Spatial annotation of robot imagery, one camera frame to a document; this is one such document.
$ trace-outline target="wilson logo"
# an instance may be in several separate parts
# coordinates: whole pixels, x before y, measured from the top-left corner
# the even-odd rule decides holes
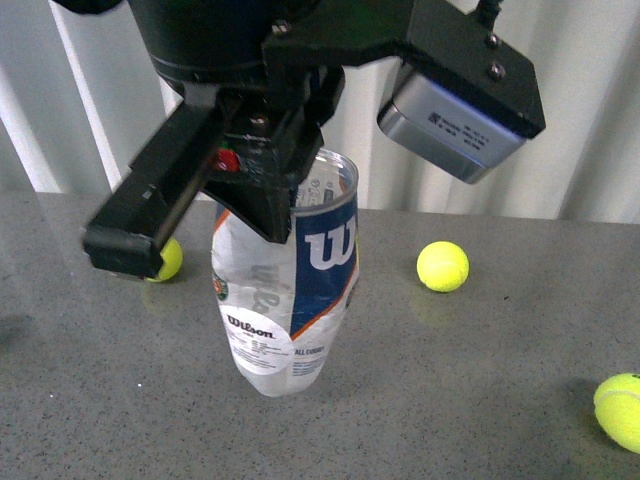
[[[240,327],[245,332],[255,333],[256,335],[259,335],[261,337],[274,338],[273,337],[273,333],[271,333],[271,332],[263,332],[262,330],[256,330],[255,328],[253,328],[251,326],[251,324],[249,322],[241,322],[240,320],[238,320],[237,318],[232,317],[231,315],[227,315],[227,320],[229,321],[229,323],[231,325],[233,325],[234,327]]]
[[[345,245],[345,237],[349,232],[349,239]],[[325,259],[325,244],[327,238],[331,241],[331,255]],[[304,241],[311,244],[309,261],[316,270],[329,270],[336,265],[347,263],[356,244],[356,217],[349,219],[346,225],[330,230],[328,233],[306,235]]]

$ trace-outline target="sticker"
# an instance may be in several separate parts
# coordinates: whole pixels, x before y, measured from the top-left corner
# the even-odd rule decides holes
[[[216,296],[221,302],[226,300],[229,296],[229,285],[222,278],[220,278],[216,272],[213,272],[213,288],[216,291]]]
[[[298,186],[296,207],[311,207],[329,203],[344,192],[336,188],[340,185],[340,171],[337,166],[326,162],[324,168],[312,169],[307,178]]]
[[[251,373],[270,375],[286,368],[295,349],[291,337],[273,320],[246,308],[220,307],[231,353]]]
[[[303,377],[320,370],[327,359],[327,350],[324,345],[318,347],[298,346],[296,359],[293,362],[293,376]]]

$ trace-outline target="bottle label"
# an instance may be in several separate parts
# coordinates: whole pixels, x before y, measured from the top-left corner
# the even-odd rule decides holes
[[[235,362],[257,375],[286,368],[295,348],[289,334],[273,320],[246,308],[221,305],[220,312]]]
[[[295,218],[296,296],[289,328],[294,340],[330,313],[344,312],[358,278],[356,226],[355,197],[330,212]]]

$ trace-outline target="yellow tennis ball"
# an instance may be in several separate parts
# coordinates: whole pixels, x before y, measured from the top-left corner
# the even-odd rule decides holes
[[[609,378],[596,390],[593,403],[607,435],[621,447],[640,453],[640,374]]]
[[[162,268],[156,278],[147,278],[146,280],[148,282],[159,283],[169,280],[178,273],[178,270],[180,270],[182,266],[182,248],[180,248],[180,244],[173,237],[166,243],[162,252],[160,252],[160,256],[164,262]]]
[[[418,256],[418,277],[431,290],[452,292],[469,276],[469,259],[458,245],[434,242]]]

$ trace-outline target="white curtain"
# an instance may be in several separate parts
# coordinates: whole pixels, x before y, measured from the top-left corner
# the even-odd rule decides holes
[[[469,11],[476,0],[451,3]],[[393,61],[348,69],[324,134],[357,163],[360,205],[640,223],[640,1],[502,7],[496,33],[536,66],[547,129],[469,186],[379,132]],[[106,195],[176,101],[126,2],[100,17],[0,3],[0,191]]]

